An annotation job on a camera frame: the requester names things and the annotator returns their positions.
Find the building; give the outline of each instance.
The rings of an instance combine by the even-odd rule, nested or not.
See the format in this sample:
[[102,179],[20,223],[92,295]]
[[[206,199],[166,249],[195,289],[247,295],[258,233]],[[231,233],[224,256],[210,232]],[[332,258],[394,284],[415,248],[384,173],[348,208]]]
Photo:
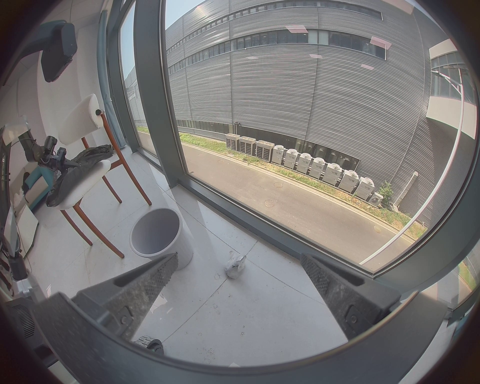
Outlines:
[[[377,190],[389,181],[410,215],[445,168],[461,103],[431,70],[455,78],[458,69],[444,67],[463,61],[440,27],[403,0],[207,0],[165,36],[180,131],[234,132],[355,169]],[[475,145],[477,108],[463,73],[467,133],[419,218],[428,227],[451,204]]]

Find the plastic wrapper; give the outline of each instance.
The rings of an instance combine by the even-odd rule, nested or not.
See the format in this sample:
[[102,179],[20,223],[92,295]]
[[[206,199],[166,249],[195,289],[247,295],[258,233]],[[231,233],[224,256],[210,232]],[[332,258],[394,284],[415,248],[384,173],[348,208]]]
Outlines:
[[79,167],[67,168],[63,172],[55,171],[53,187],[47,195],[47,206],[55,207],[60,204],[96,163],[108,159],[112,155],[113,147],[111,144],[87,148],[72,159],[75,163],[80,164]]
[[247,256],[232,256],[228,261],[228,264],[225,267],[225,272],[228,277],[236,279],[241,275],[243,269],[245,268],[245,263],[247,262]]

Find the outdoor condenser unit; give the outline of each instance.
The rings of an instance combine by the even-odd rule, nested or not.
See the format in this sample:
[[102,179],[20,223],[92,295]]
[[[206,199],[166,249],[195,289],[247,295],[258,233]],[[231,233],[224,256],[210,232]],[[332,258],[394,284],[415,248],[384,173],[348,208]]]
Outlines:
[[227,148],[233,149],[234,151],[240,151],[240,135],[227,133],[225,140]]
[[374,188],[375,185],[373,184],[372,179],[369,179],[368,177],[361,177],[359,186],[355,190],[355,193],[359,198],[366,200]]
[[283,145],[275,145],[272,150],[272,163],[282,165],[285,148]]
[[257,141],[257,157],[268,162],[272,161],[272,153],[274,146],[275,144],[269,143],[268,141]]
[[325,160],[323,160],[321,157],[316,157],[312,161],[312,169],[310,170],[310,176],[315,179],[319,179],[324,171],[324,167]]
[[341,173],[342,168],[340,167],[340,165],[335,163],[328,164],[322,181],[325,181],[328,184],[335,185]]
[[347,191],[348,193],[352,193],[353,189],[359,182],[359,177],[355,171],[346,170],[343,173],[343,178],[338,187]]
[[299,153],[296,149],[289,149],[285,154],[285,163],[283,163],[284,167],[293,169],[295,167],[295,163],[299,157]]
[[368,201],[370,204],[378,207],[380,205],[380,203],[382,202],[382,200],[384,199],[384,197],[382,195],[380,195],[379,193],[377,192],[374,192],[372,197],[370,198],[370,200]]
[[299,157],[299,164],[297,165],[297,171],[307,174],[310,164],[313,162],[312,156],[309,153],[302,153]]
[[240,138],[240,152],[250,156],[255,156],[257,141],[251,137],[242,136]]

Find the asphalt road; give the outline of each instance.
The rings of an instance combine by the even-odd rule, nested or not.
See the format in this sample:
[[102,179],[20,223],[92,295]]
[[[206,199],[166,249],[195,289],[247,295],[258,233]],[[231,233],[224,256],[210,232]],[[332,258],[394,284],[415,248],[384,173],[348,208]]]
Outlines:
[[[183,152],[192,176],[356,263],[395,235],[354,208],[344,207],[255,166],[188,145],[183,145]],[[365,267],[377,269],[410,244],[399,238]]]

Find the wooden chair leg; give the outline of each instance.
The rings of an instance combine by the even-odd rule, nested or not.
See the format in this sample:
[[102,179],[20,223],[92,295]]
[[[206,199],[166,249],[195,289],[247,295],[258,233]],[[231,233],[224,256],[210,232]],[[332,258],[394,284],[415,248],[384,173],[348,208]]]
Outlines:
[[123,164],[123,166],[125,167],[125,170],[127,171],[128,175],[130,176],[130,179],[132,179],[133,183],[135,184],[135,187],[137,187],[138,191],[140,192],[140,194],[143,196],[143,198],[145,199],[145,201],[147,202],[148,205],[152,205],[152,202],[150,201],[150,199],[148,198],[148,196],[146,195],[145,191],[143,190],[143,188],[140,186],[140,184],[138,183],[138,180],[136,179],[135,175],[133,174],[132,170],[130,169],[129,165],[127,164],[127,161],[125,160],[125,158],[123,157],[123,154],[117,144],[117,141],[115,140],[115,137],[113,137],[113,133],[110,129],[110,126],[108,125],[108,121],[107,121],[107,118],[105,116],[105,113],[104,112],[101,112],[100,113],[100,116],[102,117],[102,120],[103,120],[103,126],[105,127],[105,132],[107,133],[107,136],[108,138],[110,139],[110,142],[112,143],[112,146],[113,148],[115,149],[115,152],[117,152],[117,155],[119,157],[119,160],[121,161],[121,163]]
[[113,245],[113,244],[103,235],[103,233],[98,230],[97,227],[95,227],[95,225],[90,221],[90,219],[87,217],[87,215],[85,214],[85,212],[82,211],[82,209],[80,208],[80,206],[79,206],[78,203],[73,206],[73,209],[74,209],[75,212],[78,214],[78,216],[80,216],[80,218],[85,222],[85,224],[87,224],[87,226],[91,229],[91,231],[92,231],[93,233],[95,233],[95,234],[98,236],[98,238],[99,238],[100,240],[102,240],[103,243],[104,243],[107,247],[109,247],[113,252],[115,252],[118,257],[120,257],[120,258],[122,258],[122,259],[125,257],[125,255],[124,255],[122,252],[120,252],[120,251],[118,250],[118,248],[115,247],[115,245]]
[[62,213],[62,215],[65,216],[67,221],[70,223],[70,225],[73,227],[73,229],[77,231],[77,233],[82,237],[82,239],[85,240],[88,245],[92,246],[92,242],[90,241],[90,239],[87,236],[85,236],[85,234],[82,231],[80,231],[80,228],[77,227],[77,225],[72,220],[72,218],[68,215],[68,213],[64,210],[60,210],[60,212]]
[[[85,149],[88,148],[88,142],[87,142],[87,139],[85,139],[84,137],[82,137],[82,143],[84,144],[84,147]],[[115,198],[117,199],[117,201],[119,203],[121,203],[121,198],[117,195],[117,193],[115,192],[115,190],[113,189],[113,187],[111,186],[111,184],[109,183],[109,181],[107,180],[107,178],[104,176],[102,177],[103,181],[105,182],[105,184],[107,185],[108,189],[110,189],[110,192],[112,192],[112,194],[115,196]]]
[[107,178],[104,176],[102,177],[104,183],[107,185],[108,189],[110,189],[110,192],[112,192],[112,194],[115,196],[115,198],[117,199],[117,201],[119,203],[121,203],[121,198],[117,195],[117,193],[115,192],[115,190],[113,189],[113,187],[110,185],[109,181],[107,180]]

